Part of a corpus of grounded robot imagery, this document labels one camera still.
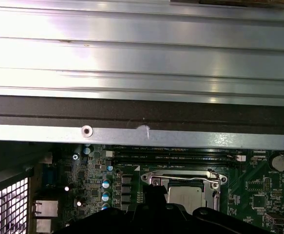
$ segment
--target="mounting hole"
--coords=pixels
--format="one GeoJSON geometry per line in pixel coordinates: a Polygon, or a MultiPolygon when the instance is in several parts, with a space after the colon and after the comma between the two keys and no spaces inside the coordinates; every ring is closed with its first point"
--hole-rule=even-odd
{"type": "Polygon", "coordinates": [[[82,133],[83,137],[90,137],[93,134],[93,128],[91,128],[88,125],[83,126],[82,129],[81,129],[81,133],[82,133]]]}

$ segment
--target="chip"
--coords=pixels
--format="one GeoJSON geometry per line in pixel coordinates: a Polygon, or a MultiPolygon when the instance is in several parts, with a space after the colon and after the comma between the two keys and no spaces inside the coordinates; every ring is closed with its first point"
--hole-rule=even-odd
{"type": "Polygon", "coordinates": [[[85,172],[84,171],[78,172],[78,178],[79,179],[83,179],[84,177],[85,177],[85,172]]]}
{"type": "Polygon", "coordinates": [[[265,208],[265,196],[264,195],[254,195],[252,208],[254,209],[265,208]]]}
{"type": "Polygon", "coordinates": [[[93,157],[94,158],[99,158],[101,156],[101,154],[99,153],[99,152],[95,152],[94,154],[93,154],[93,157]]]}
{"type": "Polygon", "coordinates": [[[91,195],[92,196],[98,196],[98,190],[92,190],[91,195]]]}
{"type": "Polygon", "coordinates": [[[122,202],[130,202],[131,201],[131,196],[130,195],[123,195],[121,197],[122,202]]]}
{"type": "Polygon", "coordinates": [[[83,210],[79,211],[79,215],[80,216],[84,216],[85,215],[85,211],[83,211],[83,210]]]}

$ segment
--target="reflective metal surface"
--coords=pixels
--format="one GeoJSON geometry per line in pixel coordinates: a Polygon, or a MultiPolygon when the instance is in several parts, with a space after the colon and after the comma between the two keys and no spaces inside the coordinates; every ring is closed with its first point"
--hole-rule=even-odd
{"type": "Polygon", "coordinates": [[[284,135],[161,131],[148,128],[93,130],[91,137],[84,138],[81,128],[0,125],[0,140],[284,150],[284,135]]]}
{"type": "Polygon", "coordinates": [[[284,106],[284,10],[1,0],[0,95],[284,106]]]}

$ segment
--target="capacitor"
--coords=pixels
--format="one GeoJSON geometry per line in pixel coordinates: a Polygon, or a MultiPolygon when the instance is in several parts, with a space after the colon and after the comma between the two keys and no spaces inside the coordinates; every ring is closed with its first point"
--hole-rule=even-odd
{"type": "Polygon", "coordinates": [[[75,185],[73,183],[70,183],[69,185],[65,186],[64,190],[68,192],[71,189],[73,189],[74,187],[75,187],[75,185]]]}
{"type": "Polygon", "coordinates": [[[82,206],[85,203],[85,198],[80,198],[77,200],[77,206],[82,206]]]}
{"type": "Polygon", "coordinates": [[[102,201],[108,201],[110,197],[110,193],[109,192],[104,192],[102,195],[102,201]]]}
{"type": "Polygon", "coordinates": [[[103,206],[102,206],[102,210],[107,209],[107,208],[109,208],[109,207],[110,207],[110,205],[109,205],[108,203],[105,203],[105,204],[103,204],[103,206]]]}
{"type": "Polygon", "coordinates": [[[85,155],[89,155],[90,153],[92,153],[94,151],[94,147],[93,145],[89,145],[88,147],[83,149],[83,153],[85,155]]]}
{"type": "Polygon", "coordinates": [[[269,165],[271,169],[277,172],[284,171],[284,154],[275,154],[269,158],[269,165]]]}
{"type": "Polygon", "coordinates": [[[102,187],[103,187],[104,189],[109,188],[110,185],[111,185],[111,182],[110,182],[109,179],[103,180],[102,187]]]}

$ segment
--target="integrated circuit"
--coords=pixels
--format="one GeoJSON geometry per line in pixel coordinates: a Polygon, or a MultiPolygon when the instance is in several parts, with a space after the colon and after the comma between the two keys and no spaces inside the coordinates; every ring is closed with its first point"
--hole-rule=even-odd
{"type": "Polygon", "coordinates": [[[91,195],[92,195],[92,196],[98,196],[98,190],[92,189],[92,190],[91,190],[91,195]]]}
{"type": "Polygon", "coordinates": [[[78,178],[79,179],[84,179],[84,177],[85,177],[85,172],[84,171],[78,172],[78,178]]]}
{"type": "Polygon", "coordinates": [[[252,197],[252,207],[254,209],[264,209],[265,208],[265,195],[254,195],[252,197]]]}

